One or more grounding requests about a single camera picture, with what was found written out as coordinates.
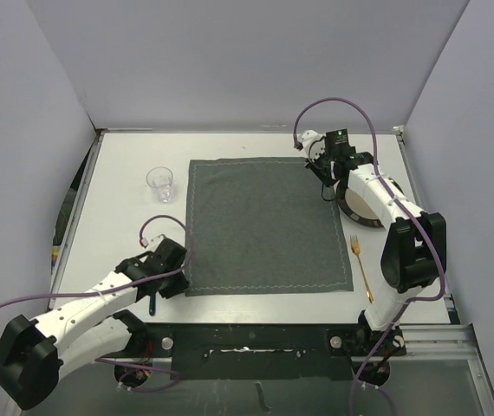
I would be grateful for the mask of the grey cloth placemat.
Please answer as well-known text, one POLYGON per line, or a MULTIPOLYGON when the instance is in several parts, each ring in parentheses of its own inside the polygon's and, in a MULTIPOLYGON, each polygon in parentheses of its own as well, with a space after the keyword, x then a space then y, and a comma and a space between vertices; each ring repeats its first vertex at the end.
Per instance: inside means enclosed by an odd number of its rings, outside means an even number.
POLYGON ((341 216, 302 158, 193 160, 188 296, 351 292, 341 216))

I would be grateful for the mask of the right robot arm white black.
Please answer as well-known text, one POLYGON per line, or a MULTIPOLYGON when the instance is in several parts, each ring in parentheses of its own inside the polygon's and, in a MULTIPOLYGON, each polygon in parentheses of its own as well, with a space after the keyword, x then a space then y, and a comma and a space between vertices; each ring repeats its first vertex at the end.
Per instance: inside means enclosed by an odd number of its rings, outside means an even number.
POLYGON ((355 333, 358 349, 376 354, 387 343, 385 329, 396 323, 403 306, 432 285, 445 271, 446 223, 438 213, 428 213, 374 165, 369 152, 357 152, 348 132, 325 134, 313 130, 300 139, 306 167, 326 187, 334 187, 341 201, 348 191, 360 197, 387 231, 380 258, 383 283, 364 311, 367 326, 355 333))

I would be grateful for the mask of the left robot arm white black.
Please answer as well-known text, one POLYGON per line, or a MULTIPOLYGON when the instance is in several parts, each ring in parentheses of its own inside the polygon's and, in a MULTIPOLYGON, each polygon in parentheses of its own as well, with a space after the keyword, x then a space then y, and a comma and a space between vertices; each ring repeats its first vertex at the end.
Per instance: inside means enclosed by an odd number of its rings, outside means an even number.
POLYGON ((92 361, 120 352, 133 358, 146 354, 152 344, 146 324, 128 308, 145 297, 184 293, 186 253, 181 244, 159 238, 152 250, 122 260, 61 307, 32 319, 12 319, 0 338, 0 387, 27 411, 62 378, 92 361))

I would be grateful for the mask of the dark rimmed dinner plate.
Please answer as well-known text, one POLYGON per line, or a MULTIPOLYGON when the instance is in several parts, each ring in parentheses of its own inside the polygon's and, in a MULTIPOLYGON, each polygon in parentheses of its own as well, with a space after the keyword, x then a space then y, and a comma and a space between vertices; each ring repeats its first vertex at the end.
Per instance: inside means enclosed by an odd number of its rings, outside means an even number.
POLYGON ((357 224, 379 229, 383 224, 368 204, 351 189, 345 191, 338 182, 335 186, 335 202, 339 210, 357 224))

